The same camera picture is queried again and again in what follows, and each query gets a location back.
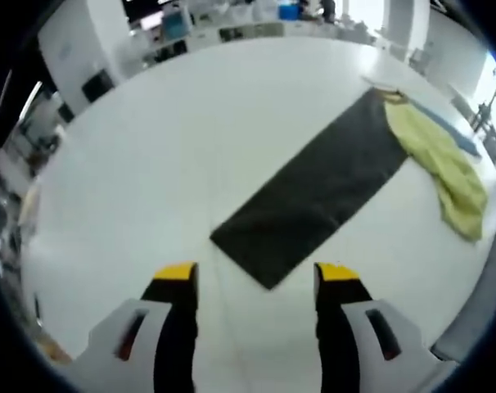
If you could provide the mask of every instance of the wall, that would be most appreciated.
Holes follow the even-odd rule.
[[[38,33],[38,42],[53,82],[74,114],[89,103],[82,85],[108,61],[85,0],[65,0]]]
[[[31,184],[29,170],[23,160],[13,162],[4,149],[0,150],[0,175],[19,197],[24,197]]]
[[[486,46],[462,26],[431,10],[426,50],[431,54],[426,77],[444,93],[452,84],[472,100],[485,65]]]
[[[401,47],[408,47],[410,41],[414,12],[413,1],[389,0],[385,4],[389,7],[386,37]]]
[[[108,59],[109,74],[115,84],[126,80],[119,51],[130,40],[126,12],[120,0],[84,0],[102,50]]]
[[[61,122],[59,107],[62,100],[57,94],[51,98],[39,96],[31,106],[25,118],[26,137],[37,144],[40,138],[47,138],[54,134],[55,127]]]
[[[428,0],[413,0],[412,30],[408,40],[408,50],[425,47],[429,23],[430,2]]]

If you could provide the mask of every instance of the yellow towel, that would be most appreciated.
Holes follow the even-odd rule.
[[[384,97],[392,133],[434,178],[443,220],[467,240],[480,239],[487,196],[475,170],[437,123],[399,94]]]

